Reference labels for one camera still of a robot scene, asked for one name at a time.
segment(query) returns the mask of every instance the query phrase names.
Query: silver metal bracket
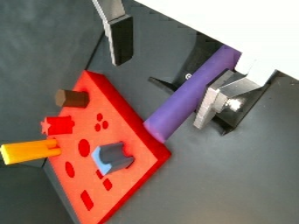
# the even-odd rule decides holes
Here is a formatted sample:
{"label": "silver metal bracket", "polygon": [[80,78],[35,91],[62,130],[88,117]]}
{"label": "silver metal bracket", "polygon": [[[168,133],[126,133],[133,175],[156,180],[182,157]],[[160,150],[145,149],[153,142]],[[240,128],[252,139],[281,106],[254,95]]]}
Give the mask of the silver metal bracket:
{"label": "silver metal bracket", "polygon": [[120,66],[133,56],[133,18],[125,14],[121,0],[92,0],[102,19],[110,59]]}
{"label": "silver metal bracket", "polygon": [[266,87],[261,88],[242,74],[224,71],[208,86],[193,121],[194,127],[202,129],[217,115],[234,128]]}

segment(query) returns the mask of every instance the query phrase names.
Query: blue arch block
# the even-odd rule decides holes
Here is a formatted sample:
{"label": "blue arch block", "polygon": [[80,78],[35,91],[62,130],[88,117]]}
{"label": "blue arch block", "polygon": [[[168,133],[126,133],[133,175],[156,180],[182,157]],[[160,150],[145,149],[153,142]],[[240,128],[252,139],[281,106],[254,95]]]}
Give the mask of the blue arch block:
{"label": "blue arch block", "polygon": [[134,161],[133,157],[125,157],[122,152],[124,144],[112,143],[97,146],[90,156],[102,175],[126,168]]}

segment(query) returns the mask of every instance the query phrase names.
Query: red shape sorter board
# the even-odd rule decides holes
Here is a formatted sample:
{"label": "red shape sorter board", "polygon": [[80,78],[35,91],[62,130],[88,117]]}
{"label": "red shape sorter board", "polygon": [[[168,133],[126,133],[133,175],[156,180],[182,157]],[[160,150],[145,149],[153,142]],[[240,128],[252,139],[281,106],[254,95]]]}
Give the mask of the red shape sorter board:
{"label": "red shape sorter board", "polygon": [[[70,116],[74,125],[70,134],[49,136],[61,148],[49,161],[80,223],[97,224],[108,220],[170,152],[145,131],[104,75],[84,71],[73,90],[88,92],[89,103],[85,108],[61,109],[60,116]],[[90,153],[98,145],[120,141],[134,162],[102,177]]]}

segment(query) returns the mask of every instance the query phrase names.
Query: purple tube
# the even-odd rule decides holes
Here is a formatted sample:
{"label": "purple tube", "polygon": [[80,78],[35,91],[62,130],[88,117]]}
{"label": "purple tube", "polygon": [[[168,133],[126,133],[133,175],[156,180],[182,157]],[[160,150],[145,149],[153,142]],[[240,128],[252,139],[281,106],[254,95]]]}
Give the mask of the purple tube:
{"label": "purple tube", "polygon": [[205,95],[206,85],[224,69],[234,69],[238,56],[238,51],[222,45],[144,121],[145,129],[158,142],[164,143],[197,108]]}

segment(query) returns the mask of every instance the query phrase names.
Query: yellow cylinder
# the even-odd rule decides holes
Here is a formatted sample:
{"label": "yellow cylinder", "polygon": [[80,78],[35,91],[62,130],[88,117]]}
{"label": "yellow cylinder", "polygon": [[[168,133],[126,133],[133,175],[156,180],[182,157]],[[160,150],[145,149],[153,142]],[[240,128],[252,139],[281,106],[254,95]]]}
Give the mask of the yellow cylinder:
{"label": "yellow cylinder", "polygon": [[6,165],[61,154],[56,139],[2,144],[0,151]]}

